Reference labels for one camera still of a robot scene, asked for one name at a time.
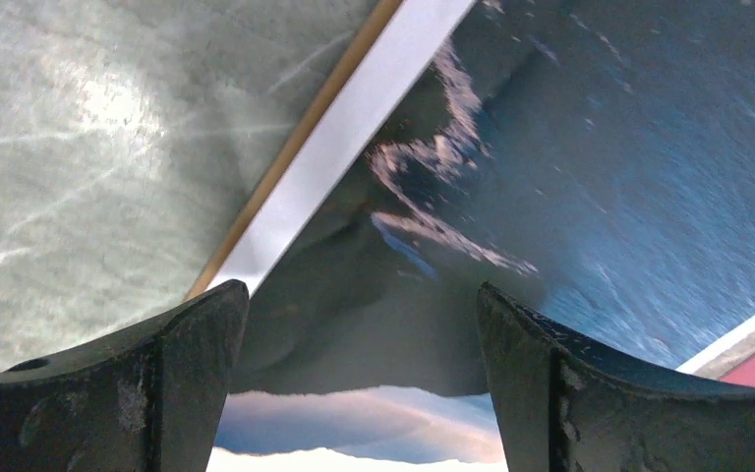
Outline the mountain landscape photo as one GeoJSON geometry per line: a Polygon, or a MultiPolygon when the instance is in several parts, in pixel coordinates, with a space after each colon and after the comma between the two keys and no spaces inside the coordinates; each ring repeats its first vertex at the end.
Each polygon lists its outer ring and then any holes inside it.
{"type": "Polygon", "coordinates": [[[755,1],[493,1],[262,281],[213,471],[512,471],[491,284],[721,382],[755,354],[755,1]]]}

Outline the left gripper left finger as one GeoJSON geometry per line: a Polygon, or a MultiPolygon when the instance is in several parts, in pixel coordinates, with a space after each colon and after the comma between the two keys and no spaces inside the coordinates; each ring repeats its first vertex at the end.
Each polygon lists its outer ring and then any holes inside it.
{"type": "Polygon", "coordinates": [[[230,280],[0,372],[0,471],[204,471],[248,308],[230,280]]]}

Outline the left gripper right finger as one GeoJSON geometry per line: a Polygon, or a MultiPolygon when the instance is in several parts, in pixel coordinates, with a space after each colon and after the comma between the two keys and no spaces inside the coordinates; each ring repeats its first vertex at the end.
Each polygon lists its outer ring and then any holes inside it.
{"type": "Polygon", "coordinates": [[[512,471],[755,471],[755,387],[618,351],[491,284],[483,358],[512,471]]]}

